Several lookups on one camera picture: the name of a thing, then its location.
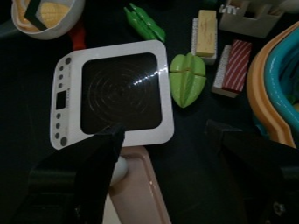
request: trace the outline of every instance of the table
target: table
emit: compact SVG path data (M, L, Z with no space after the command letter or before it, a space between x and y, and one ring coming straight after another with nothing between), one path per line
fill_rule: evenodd
M168 63L176 54L190 51L192 19L197 17L198 9L216 10L222 1L214 5L213 2L134 1L165 30ZM141 41L126 24L122 8L127 3L86 1L82 22L87 48ZM9 18L9 7L9 3L3 4L0 23ZM284 15L264 39L218 31L218 55L224 45L230 44L233 39L242 39L253 44L252 59L265 42L294 21L294 15ZM69 52L66 35L46 41L22 34L0 40L2 224L7 223L23 199L29 170L54 152L49 139L51 75L58 59ZM210 92L217 63L218 59L214 66L206 66L206 83L196 102L188 108L178 108L172 102L172 139L166 143L145 146L173 224L238 223L242 218L204 129L210 119L252 133L257 130L245 89L234 99Z

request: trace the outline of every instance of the blue bowl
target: blue bowl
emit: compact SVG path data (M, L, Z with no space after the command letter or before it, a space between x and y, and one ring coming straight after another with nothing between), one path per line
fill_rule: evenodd
M264 83L276 112L299 136L299 113L292 101L299 100L299 28L276 45L265 60Z

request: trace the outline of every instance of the small display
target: small display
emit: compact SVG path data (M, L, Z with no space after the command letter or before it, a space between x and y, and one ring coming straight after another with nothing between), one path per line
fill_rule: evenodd
M55 109L65 108L65 101L66 101L66 91L61 91L57 93L55 96Z
M81 131L94 134L115 123L125 130L146 130L161 119L154 55L148 52L87 61L81 71Z

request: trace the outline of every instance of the green leaf toy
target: green leaf toy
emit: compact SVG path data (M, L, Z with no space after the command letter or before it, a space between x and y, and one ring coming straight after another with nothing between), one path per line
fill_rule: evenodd
M181 108L197 99L205 84L205 65L200 57L189 52L172 59L169 81L172 98Z

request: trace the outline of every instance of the white frame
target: white frame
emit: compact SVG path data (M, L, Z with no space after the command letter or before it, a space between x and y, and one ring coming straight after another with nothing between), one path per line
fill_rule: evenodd
M58 150L91 136L79 129L81 68L83 64L89 60L138 53L152 53L156 57L162 120L153 129L126 131L122 146L161 144L170 139L173 135L173 110L165 48L160 41L149 40L75 51L59 59L54 69L50 97L50 144L54 149ZM55 95L63 90L66 91L66 106L55 109ZM63 145L61 145L62 138L66 138Z

